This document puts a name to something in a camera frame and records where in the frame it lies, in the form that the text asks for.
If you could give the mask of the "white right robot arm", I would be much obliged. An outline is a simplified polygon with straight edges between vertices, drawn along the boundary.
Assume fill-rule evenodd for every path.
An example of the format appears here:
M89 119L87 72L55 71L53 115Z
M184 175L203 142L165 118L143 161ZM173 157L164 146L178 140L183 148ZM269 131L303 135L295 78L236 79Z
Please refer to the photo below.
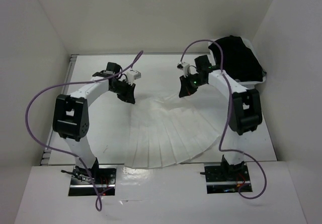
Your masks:
M227 120L220 137L218 149L223 153L220 163L220 174L225 180L235 180L243 174L244 152L232 142L228 149L223 149L223 141L227 133L233 134L233 140L246 132L253 132L262 123L262 109L259 93L256 89L248 89L232 79L220 64L212 65L207 55L195 58L195 64L179 62L181 88L179 97L187 97L203 85L215 87L227 100Z

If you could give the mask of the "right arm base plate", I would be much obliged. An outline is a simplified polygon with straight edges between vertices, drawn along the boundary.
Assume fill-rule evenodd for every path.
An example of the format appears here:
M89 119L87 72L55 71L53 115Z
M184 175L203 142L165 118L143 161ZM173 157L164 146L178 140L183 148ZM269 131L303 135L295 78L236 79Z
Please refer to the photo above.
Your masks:
M220 163L205 164L204 170L200 172L205 177L208 194L252 192L251 180L246 164L236 171L226 172Z

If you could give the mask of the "black folded skirt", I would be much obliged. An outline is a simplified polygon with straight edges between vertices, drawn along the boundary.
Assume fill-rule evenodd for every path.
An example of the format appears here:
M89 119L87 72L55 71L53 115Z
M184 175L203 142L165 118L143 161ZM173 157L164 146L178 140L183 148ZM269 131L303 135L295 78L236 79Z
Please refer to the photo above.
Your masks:
M234 80L261 82L263 69L241 37L227 36L216 40L223 52L223 69Z

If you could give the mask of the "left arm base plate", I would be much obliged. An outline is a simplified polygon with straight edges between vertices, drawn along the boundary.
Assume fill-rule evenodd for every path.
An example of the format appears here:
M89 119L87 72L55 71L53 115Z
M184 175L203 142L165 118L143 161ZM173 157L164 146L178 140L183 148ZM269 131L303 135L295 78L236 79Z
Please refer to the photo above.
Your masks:
M115 195L116 168L100 168L92 177L95 186L103 196ZM72 197L96 196L90 177L85 169L74 167L72 172L66 172L71 175L68 195Z

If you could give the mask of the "white plastic tray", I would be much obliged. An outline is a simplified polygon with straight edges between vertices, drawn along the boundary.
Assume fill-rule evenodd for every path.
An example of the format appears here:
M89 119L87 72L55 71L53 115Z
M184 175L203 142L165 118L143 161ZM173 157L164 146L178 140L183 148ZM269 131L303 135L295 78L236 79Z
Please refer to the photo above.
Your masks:
M243 37L241 37L242 38L242 40L243 40L243 42L244 42L244 44L248 47L248 48L250 48L251 49L251 51L253 52L253 54L255 55L255 57L257 58L257 60L258 60L258 62L259 62L259 59L258 59L258 56L257 56L257 54L256 54L256 52L255 52L255 49L254 49L254 47L253 47L253 45L252 45L252 43L250 42L250 40L248 40L248 39L246 39L246 38L243 38ZM220 65L220 61L221 61L221 53L220 53L220 50L218 49L218 47L217 47L217 43L216 44L214 44L214 43L209 43L208 44L208 49L209 49L209 52L210 52L210 55L211 55L211 58L212 58L212 61L215 63L215 64L217 64L217 65ZM263 83L263 82L265 82L265 80L266 80L266 75L267 75L267 73L266 73L266 71L263 69L263 80L261 81L261 82L240 82L239 80L236 80L237 82L240 82L242 85L244 85L244 86L249 86L249 87L252 87L252 86L255 86L255 85L257 85L257 84L261 84L261 83Z

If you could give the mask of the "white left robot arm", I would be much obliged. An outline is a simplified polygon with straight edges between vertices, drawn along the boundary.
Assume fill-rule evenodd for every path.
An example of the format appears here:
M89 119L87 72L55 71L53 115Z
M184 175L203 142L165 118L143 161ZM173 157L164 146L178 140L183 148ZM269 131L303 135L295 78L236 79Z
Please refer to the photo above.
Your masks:
M90 126L89 107L102 94L110 91L125 103L134 104L134 81L141 73L130 69L122 76L122 67L109 62L105 70L93 74L88 84L70 95L60 94L56 98L53 130L68 144L75 156L75 170L72 175L83 177L88 183L96 183L101 175L98 159L94 156L88 142Z

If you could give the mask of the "white skirt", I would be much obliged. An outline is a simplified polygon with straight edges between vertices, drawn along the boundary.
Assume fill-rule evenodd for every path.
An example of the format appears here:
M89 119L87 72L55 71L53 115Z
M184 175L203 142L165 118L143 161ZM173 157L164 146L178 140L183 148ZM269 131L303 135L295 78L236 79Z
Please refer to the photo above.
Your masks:
M131 108L124 165L158 169L181 164L215 145L220 134L195 105L174 95L146 95Z

